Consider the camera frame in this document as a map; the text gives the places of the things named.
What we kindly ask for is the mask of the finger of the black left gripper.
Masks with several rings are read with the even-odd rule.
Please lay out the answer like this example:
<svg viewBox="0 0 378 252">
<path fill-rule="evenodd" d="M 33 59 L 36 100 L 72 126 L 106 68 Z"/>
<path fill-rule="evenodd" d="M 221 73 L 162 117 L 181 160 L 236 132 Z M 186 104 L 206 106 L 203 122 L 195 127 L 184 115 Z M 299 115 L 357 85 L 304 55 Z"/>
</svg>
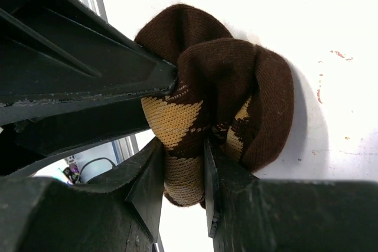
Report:
<svg viewBox="0 0 378 252">
<path fill-rule="evenodd" d="M 116 74 L 90 64 L 97 43 Z M 1 124 L 172 92 L 176 67 L 78 0 L 1 0 Z"/>
<path fill-rule="evenodd" d="M 83 150 L 149 129 L 141 100 L 4 125 L 1 175 L 27 176 Z"/>
</svg>

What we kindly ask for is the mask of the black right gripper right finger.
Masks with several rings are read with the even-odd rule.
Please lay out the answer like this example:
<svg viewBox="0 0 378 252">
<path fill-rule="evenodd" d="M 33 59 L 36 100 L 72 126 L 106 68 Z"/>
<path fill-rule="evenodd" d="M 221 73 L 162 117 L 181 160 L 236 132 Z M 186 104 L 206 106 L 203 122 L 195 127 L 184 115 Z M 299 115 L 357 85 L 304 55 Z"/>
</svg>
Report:
<svg viewBox="0 0 378 252">
<path fill-rule="evenodd" d="M 215 251 L 376 251 L 377 184 L 259 179 L 204 143 Z"/>
</svg>

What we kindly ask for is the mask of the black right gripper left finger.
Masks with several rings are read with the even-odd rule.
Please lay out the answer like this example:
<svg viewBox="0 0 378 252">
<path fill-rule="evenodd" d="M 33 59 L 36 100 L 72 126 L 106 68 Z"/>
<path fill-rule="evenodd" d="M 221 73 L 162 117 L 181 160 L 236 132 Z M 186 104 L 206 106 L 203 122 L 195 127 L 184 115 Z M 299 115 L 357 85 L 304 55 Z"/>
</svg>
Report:
<svg viewBox="0 0 378 252">
<path fill-rule="evenodd" d="M 86 184 L 1 178 L 2 251 L 151 251 L 158 240 L 164 149 L 140 152 Z"/>
</svg>

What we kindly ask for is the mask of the brown argyle sock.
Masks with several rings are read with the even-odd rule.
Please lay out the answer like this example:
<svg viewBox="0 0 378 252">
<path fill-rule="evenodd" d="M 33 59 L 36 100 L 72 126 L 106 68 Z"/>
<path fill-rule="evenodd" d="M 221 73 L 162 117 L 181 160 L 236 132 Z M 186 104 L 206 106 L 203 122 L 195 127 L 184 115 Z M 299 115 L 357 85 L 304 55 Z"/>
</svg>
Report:
<svg viewBox="0 0 378 252">
<path fill-rule="evenodd" d="M 171 94 L 141 100 L 149 127 L 164 146 L 169 202 L 204 203 L 208 137 L 249 172 L 277 159 L 294 116 L 294 83 L 285 59 L 235 38 L 215 17 L 184 4 L 156 15 L 135 41 L 178 70 Z"/>
</svg>

